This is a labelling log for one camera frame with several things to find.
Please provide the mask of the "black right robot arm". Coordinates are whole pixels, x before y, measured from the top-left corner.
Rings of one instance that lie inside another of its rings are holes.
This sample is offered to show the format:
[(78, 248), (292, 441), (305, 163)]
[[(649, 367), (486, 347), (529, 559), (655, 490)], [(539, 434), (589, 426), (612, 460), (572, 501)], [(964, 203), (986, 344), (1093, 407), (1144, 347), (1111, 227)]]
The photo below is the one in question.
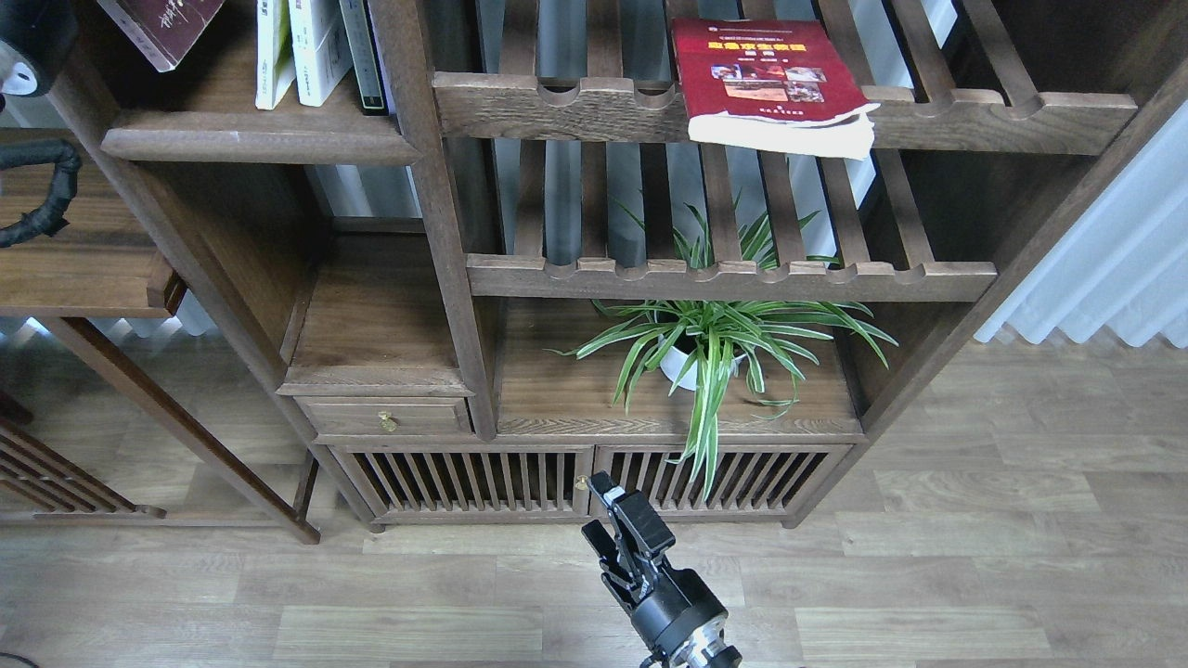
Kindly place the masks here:
[(645, 494), (615, 485), (607, 472), (590, 477), (589, 489), (615, 534), (598, 519), (582, 532), (598, 553), (602, 582), (647, 647), (642, 664), (738, 667), (742, 655), (723, 641), (729, 613), (696, 571), (671, 566), (665, 552), (675, 536)]

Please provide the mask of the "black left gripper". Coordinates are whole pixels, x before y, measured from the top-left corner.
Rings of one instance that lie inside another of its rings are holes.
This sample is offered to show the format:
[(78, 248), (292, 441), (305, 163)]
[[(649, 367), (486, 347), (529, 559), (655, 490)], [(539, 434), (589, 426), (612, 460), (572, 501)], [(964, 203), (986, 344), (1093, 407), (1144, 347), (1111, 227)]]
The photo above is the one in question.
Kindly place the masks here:
[(59, 76), (77, 34), (77, 18), (68, 1), (4, 1), (4, 95), (45, 95)]

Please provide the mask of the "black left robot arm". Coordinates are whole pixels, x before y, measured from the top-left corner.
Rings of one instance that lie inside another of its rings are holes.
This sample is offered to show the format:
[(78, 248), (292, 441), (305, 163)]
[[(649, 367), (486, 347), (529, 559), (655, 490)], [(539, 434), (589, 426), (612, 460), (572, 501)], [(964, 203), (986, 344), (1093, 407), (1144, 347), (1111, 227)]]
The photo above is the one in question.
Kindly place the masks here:
[[(8, 96), (46, 95), (71, 55), (78, 21), (68, 1), (4, 1), (4, 100)], [(68, 221), (65, 212), (77, 194), (82, 160), (78, 149), (62, 139), (42, 139), (4, 145), (1, 169), (52, 164), (46, 198), (33, 212), (1, 229), (1, 247), (24, 244), (34, 237), (53, 237)]]

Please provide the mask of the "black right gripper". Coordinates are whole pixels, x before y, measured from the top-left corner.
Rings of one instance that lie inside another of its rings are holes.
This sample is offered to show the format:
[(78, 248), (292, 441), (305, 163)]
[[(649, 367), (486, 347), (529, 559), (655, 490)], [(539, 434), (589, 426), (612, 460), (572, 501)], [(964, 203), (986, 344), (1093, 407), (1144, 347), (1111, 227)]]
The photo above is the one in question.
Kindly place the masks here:
[(590, 494), (615, 528), (587, 521), (582, 535), (598, 554), (602, 582), (647, 647), (644, 667), (738, 667), (742, 655), (723, 641), (729, 613), (695, 571), (665, 556), (675, 536), (640, 492), (625, 492), (608, 472), (588, 478)]

